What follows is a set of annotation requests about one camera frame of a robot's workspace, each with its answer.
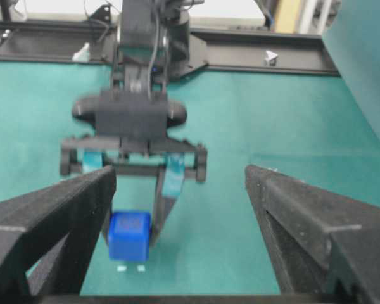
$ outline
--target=black metal rail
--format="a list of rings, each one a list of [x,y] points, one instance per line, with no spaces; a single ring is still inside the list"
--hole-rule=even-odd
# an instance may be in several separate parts
[[[85,22],[0,22],[0,36],[5,30],[11,33],[0,43],[2,61],[72,63],[73,54],[91,42],[87,64],[111,64],[115,27],[99,43],[92,41],[93,33],[99,37],[104,27]],[[191,33],[207,42],[209,70],[339,76],[319,36],[205,29]],[[268,50],[279,54],[276,66],[265,64]]]

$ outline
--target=blue cube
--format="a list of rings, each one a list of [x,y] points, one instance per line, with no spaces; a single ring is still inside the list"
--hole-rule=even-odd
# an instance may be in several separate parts
[[[149,258],[150,230],[149,212],[113,213],[108,230],[110,259],[145,262]]]

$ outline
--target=cable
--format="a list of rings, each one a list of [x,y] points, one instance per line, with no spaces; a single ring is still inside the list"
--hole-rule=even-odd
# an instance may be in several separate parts
[[[97,20],[97,19],[93,19],[89,16],[88,12],[87,12],[87,8],[86,8],[86,2],[87,0],[83,0],[83,8],[84,8],[84,14],[86,15],[86,18],[87,18],[87,21],[89,22],[89,26],[90,26],[90,30],[91,30],[91,35],[92,35],[92,39],[93,41],[95,41],[96,43],[99,43],[101,42],[107,35],[108,31],[110,30],[110,26],[101,21],[101,20]],[[96,40],[95,36],[94,36],[94,28],[93,28],[93,24],[92,22],[97,22],[98,24],[102,25],[105,27],[105,30],[104,32],[101,34],[100,38],[98,40]]]
[[[159,14],[158,14],[158,10],[155,6],[155,4],[153,3],[152,5],[152,11],[153,11],[153,14],[155,15],[155,22],[156,22],[156,34],[155,34],[155,44],[153,45],[153,52],[152,52],[152,56],[151,56],[151,61],[149,62],[149,70],[148,70],[148,98],[151,99],[151,91],[152,91],[152,81],[151,81],[151,77],[152,77],[152,69],[153,69],[153,66],[155,65],[155,61],[156,61],[156,55],[158,54],[158,46],[159,46]]]
[[[189,11],[193,8],[194,4],[195,4],[196,0],[191,0],[191,4],[188,8],[177,8],[179,11]]]
[[[114,10],[117,11],[118,14],[121,14],[121,11],[113,3],[109,2],[109,0],[105,0],[105,1],[108,5],[112,6]]]

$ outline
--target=green felt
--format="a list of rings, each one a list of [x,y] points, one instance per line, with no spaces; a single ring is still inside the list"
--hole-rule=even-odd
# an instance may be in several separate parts
[[[77,96],[108,69],[0,63],[0,201],[60,180],[60,141]],[[203,72],[172,84],[189,113],[172,136],[208,147],[205,184],[186,181],[146,271],[108,259],[102,238],[85,295],[278,293],[244,188],[250,163],[380,206],[380,142],[342,79]],[[151,210],[155,180],[119,177],[116,209]]]
[[[324,42],[380,138],[380,0],[344,0]]]

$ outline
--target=green table surface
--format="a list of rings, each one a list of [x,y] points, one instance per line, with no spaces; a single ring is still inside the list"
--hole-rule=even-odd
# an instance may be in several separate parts
[[[72,120],[73,102],[108,74],[0,63],[0,201],[61,179],[61,140],[90,131]],[[201,72],[172,84],[170,97],[189,113],[170,134],[208,147],[207,182],[185,183],[144,272],[110,261],[99,238],[82,294],[278,293],[244,187],[251,163],[380,206],[380,142],[342,79]],[[151,210],[154,188],[152,178],[119,177],[115,209]]]

